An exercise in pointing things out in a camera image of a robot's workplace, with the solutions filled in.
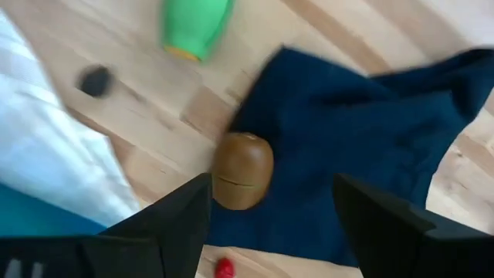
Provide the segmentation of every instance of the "green bowling pin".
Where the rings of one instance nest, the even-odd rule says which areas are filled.
[[[165,0],[161,28],[164,48],[186,59],[207,59],[225,30],[233,2]]]

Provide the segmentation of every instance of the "black object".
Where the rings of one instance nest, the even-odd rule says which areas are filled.
[[[107,94],[113,82],[113,75],[104,66],[90,67],[80,77],[79,90],[92,97]]]
[[[0,239],[0,274],[192,278],[208,232],[210,202],[211,175],[202,174],[98,236]]]
[[[269,190],[245,211],[213,202],[206,243],[358,266],[333,207],[333,174],[424,208],[440,160],[493,86],[489,49],[372,77],[281,49],[229,128],[269,142]]]
[[[494,237],[347,175],[334,205],[365,278],[494,277]]]

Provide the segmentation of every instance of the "red bead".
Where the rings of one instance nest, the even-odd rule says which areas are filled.
[[[216,263],[215,278],[235,277],[235,267],[231,260],[222,258]]]

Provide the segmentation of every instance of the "white fabric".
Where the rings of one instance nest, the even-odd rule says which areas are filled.
[[[107,138],[68,115],[1,9],[0,182],[104,226],[139,211]]]

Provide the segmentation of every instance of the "navy blue fabric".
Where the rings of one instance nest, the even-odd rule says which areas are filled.
[[[270,143],[269,191],[246,211],[215,203],[207,244],[357,266],[333,207],[333,174],[425,207],[442,156],[493,86],[487,49],[371,78],[281,49],[230,127]]]

